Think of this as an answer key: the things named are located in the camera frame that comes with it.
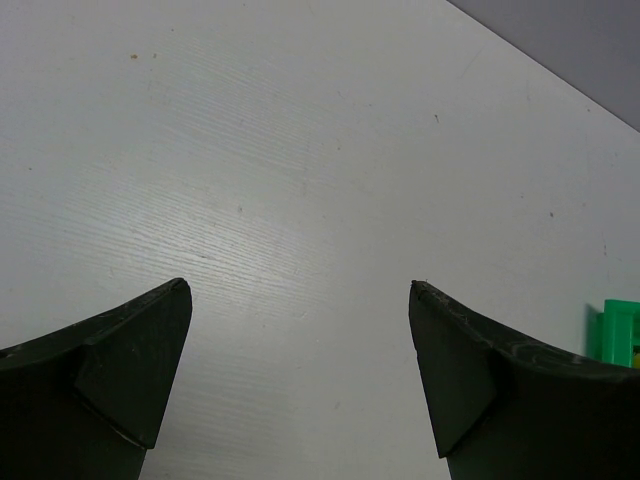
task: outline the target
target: scratch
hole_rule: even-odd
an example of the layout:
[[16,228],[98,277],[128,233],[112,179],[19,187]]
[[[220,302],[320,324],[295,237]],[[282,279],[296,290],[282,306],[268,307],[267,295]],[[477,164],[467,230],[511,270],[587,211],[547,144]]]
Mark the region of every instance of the scratch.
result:
[[482,53],[482,51],[484,50],[484,48],[487,46],[487,44],[485,43],[480,50],[478,50],[478,53],[476,53],[473,58],[469,61],[469,63],[467,63],[467,66],[464,67],[464,70],[462,71],[462,74],[458,77],[458,79],[462,79],[466,74],[467,71],[469,70],[469,68],[471,67],[471,65],[473,65],[473,63],[476,61],[476,59],[480,56],[480,54]]

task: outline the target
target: white table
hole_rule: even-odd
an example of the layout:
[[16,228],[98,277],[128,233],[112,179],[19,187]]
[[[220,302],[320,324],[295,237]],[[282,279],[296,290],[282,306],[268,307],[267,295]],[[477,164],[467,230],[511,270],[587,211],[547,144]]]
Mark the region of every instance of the white table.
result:
[[142,479],[446,479],[412,279],[572,351],[640,299],[640,134],[391,4],[2,2],[0,346],[193,289]]

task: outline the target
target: white surface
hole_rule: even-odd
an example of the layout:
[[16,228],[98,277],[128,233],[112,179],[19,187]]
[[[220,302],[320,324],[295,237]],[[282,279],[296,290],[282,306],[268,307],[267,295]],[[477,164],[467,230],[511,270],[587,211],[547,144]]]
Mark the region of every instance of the white surface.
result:
[[392,3],[2,2],[1,346],[193,288],[144,480],[448,478],[410,280],[573,351],[640,298],[640,135]]

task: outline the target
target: wood grain texture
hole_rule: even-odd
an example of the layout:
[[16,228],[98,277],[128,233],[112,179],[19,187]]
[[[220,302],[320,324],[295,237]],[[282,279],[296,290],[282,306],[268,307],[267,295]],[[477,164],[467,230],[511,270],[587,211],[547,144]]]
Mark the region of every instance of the wood grain texture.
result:
[[8,0],[0,40],[0,346],[193,289],[144,480],[448,478],[412,279],[573,351],[640,298],[638,133],[444,0]]

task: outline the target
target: green container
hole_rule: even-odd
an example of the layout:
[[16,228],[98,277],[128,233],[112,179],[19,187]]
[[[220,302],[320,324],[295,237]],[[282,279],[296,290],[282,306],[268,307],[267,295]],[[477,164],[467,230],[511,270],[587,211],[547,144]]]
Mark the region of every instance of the green container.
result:
[[640,303],[606,300],[598,314],[590,356],[601,362],[640,368]]

